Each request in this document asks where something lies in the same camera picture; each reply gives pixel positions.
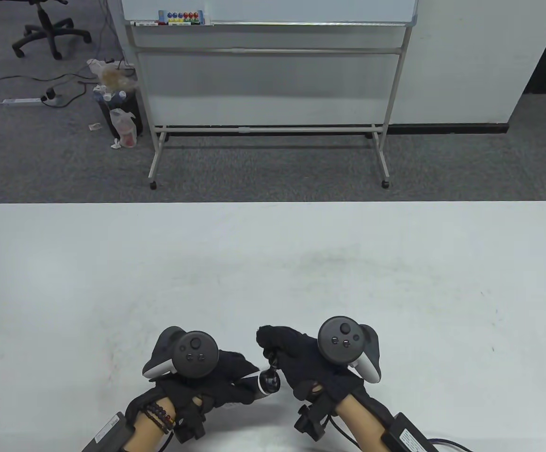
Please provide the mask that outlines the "person's left hand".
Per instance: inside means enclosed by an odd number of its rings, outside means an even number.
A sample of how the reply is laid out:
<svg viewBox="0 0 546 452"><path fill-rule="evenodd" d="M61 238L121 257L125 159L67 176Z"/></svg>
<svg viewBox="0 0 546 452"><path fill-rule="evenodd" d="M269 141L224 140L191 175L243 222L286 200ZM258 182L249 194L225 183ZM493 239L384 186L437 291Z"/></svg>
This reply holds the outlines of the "person's left hand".
<svg viewBox="0 0 546 452"><path fill-rule="evenodd" d="M250 405L255 401L254 393L235 383L259 368L237 352L221 351L215 369L199 379L189 379L179 374L166 375L155 382L157 400L167 398L174 407L177 418L184 416L196 405L202 404L196 412L205 420L205 415L213 409L227 404Z"/></svg>

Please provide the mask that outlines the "person's right hand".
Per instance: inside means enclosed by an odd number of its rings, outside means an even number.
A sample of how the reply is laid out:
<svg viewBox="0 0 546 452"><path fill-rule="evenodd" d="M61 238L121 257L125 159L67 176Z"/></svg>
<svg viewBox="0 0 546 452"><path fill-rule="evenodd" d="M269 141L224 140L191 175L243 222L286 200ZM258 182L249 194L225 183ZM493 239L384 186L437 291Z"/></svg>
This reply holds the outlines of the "person's right hand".
<svg viewBox="0 0 546 452"><path fill-rule="evenodd" d="M298 400L310 403L326 395L339 404L350 394L364 392L362 378L346 366L333 364L321 355L315 338L286 326L261 326L256 342L263 353L275 353L278 368Z"/></svg>

